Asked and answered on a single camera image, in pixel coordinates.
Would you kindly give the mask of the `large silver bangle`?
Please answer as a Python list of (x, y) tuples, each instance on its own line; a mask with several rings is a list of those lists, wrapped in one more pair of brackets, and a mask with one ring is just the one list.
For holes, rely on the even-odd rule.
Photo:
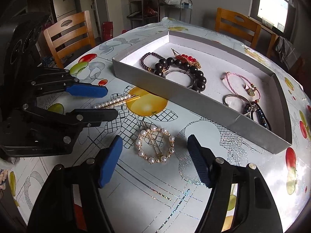
[(193, 76), (185, 70), (168, 70), (164, 73), (163, 76), (164, 78), (179, 85), (182, 85), (186, 88), (191, 88), (195, 84), (195, 79), (193, 78)]

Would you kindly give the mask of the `small silver bangle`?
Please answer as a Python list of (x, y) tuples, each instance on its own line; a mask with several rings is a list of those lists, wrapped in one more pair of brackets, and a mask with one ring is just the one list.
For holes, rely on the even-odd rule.
[(248, 115), (251, 111), (251, 104), (246, 97), (238, 94), (228, 94), (222, 98), (222, 102), (227, 107), (243, 114)]

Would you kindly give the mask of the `pearl bar hair clip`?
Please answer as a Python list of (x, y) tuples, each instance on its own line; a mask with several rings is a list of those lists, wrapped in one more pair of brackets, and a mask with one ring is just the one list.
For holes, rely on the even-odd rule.
[(100, 108), (113, 108), (115, 106), (120, 106), (120, 105), (124, 105), (127, 104), (129, 102), (135, 101), (140, 99), (139, 95), (123, 95), (121, 97), (112, 99), (110, 101), (107, 102), (103, 102), (103, 103), (96, 103), (93, 105), (94, 109), (100, 109)]

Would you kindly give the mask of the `round pearl hair clip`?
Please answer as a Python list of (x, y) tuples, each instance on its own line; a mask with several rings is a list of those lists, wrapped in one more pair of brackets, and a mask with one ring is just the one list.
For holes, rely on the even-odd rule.
[[(168, 149), (164, 153), (160, 145), (156, 141), (157, 137), (168, 139)], [(146, 160), (150, 165), (155, 163), (166, 163), (168, 159), (175, 153), (175, 141), (176, 138), (166, 128), (160, 128), (157, 126), (150, 126), (147, 129), (142, 129), (139, 132), (137, 139), (135, 140), (135, 146), (138, 152), (138, 156)], [(144, 142), (150, 143), (151, 147), (155, 151), (155, 156), (148, 155), (143, 150)]]

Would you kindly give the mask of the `fruit print tablecloth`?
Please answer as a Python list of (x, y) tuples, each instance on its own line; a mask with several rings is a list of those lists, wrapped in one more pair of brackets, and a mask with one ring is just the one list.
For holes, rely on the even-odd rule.
[[(274, 72), (289, 109), (292, 145), (274, 155), (208, 118), (113, 75), (112, 58), (118, 52), (167, 30), (241, 50)], [(136, 95), (137, 100), (117, 106), (115, 120), (84, 129), (71, 154), (21, 158), (6, 172), (5, 185), (24, 222), (28, 222), (38, 193), (55, 165), (78, 166), (118, 135), (123, 151), (111, 181), (100, 190), (115, 231), (193, 232), (210, 195), (186, 148), (187, 138), (195, 135), (204, 147), (233, 165), (256, 164), (272, 192), (283, 231), (290, 230), (310, 199), (310, 99), (289, 74), (237, 40), (167, 17), (105, 42), (91, 54), (94, 59), (88, 65), (72, 64), (70, 69), (87, 82), (107, 86), (108, 95), (77, 99), (60, 93), (42, 100), (40, 106), (66, 113), (125, 95)]]

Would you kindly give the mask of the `wooden chair left side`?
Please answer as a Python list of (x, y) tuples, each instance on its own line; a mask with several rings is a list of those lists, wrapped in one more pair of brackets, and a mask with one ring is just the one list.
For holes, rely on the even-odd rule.
[(77, 50), (95, 47), (90, 12), (70, 15), (45, 29), (44, 37), (58, 68), (63, 68), (62, 58)]

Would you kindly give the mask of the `wooden chair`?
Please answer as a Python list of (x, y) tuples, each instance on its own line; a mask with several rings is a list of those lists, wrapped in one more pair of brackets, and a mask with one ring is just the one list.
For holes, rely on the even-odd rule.
[(45, 29), (44, 37), (58, 68), (63, 68), (62, 58), (77, 50), (95, 47), (90, 12), (70, 15)]
[(261, 25), (243, 14), (219, 7), (217, 8), (215, 31), (226, 32), (248, 41), (250, 47), (255, 49), (258, 43)]

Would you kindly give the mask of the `red fire extinguisher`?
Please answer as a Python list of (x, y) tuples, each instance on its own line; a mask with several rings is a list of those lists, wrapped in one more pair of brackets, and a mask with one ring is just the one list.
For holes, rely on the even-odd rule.
[(113, 22), (102, 23), (102, 41), (113, 39)]

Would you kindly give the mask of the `grey shallow cardboard tray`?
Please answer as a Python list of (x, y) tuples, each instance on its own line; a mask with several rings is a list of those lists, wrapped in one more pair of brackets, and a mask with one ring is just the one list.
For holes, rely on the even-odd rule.
[[(176, 59), (172, 48), (192, 56), (201, 69)], [(214, 41), (166, 30), (121, 51), (113, 58), (117, 78), (206, 117), (267, 151), (278, 154), (291, 146), (292, 126), (284, 91), (276, 74), (260, 62)], [(168, 70), (185, 70), (191, 88), (164, 78)], [(223, 104), (238, 94), (250, 101), (243, 115)]]

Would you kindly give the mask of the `white refrigerator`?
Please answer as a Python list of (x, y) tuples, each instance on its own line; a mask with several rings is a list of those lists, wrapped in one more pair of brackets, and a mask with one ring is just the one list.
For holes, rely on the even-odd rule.
[(67, 16), (76, 14), (74, 0), (53, 0), (56, 21), (60, 21)]

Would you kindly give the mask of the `red and gold ornament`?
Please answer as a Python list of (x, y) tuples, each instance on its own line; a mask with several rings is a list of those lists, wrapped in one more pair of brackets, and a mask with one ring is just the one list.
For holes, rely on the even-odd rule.
[(190, 66), (195, 66), (197, 69), (201, 69), (201, 64), (192, 56), (186, 54), (180, 54), (172, 48), (172, 52), (176, 59), (179, 59), (182, 63), (188, 63)]

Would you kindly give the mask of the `metal storage shelf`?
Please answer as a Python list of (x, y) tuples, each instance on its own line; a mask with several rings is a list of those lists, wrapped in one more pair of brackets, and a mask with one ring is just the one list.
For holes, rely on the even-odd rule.
[(128, 0), (131, 28), (156, 23), (160, 20), (160, 0)]

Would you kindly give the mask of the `grey clothing on chair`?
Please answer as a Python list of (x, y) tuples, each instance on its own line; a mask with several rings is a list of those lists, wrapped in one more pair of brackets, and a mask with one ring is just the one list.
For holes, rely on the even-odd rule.
[(279, 36), (276, 39), (275, 52), (278, 54), (279, 60), (288, 70), (290, 70), (301, 56), (300, 52), (286, 38)]

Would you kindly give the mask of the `small metal rack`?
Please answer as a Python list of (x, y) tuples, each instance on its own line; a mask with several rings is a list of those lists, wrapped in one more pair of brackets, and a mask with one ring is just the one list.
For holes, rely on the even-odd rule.
[(190, 24), (192, 20), (192, 9), (193, 9), (192, 0), (181, 0), (179, 20), (183, 22), (188, 22)]

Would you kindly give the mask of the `window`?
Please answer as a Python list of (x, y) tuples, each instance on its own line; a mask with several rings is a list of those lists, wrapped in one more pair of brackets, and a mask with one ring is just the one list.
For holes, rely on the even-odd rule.
[(294, 0), (252, 0), (250, 17), (272, 24), (281, 34), (290, 34), (296, 19)]

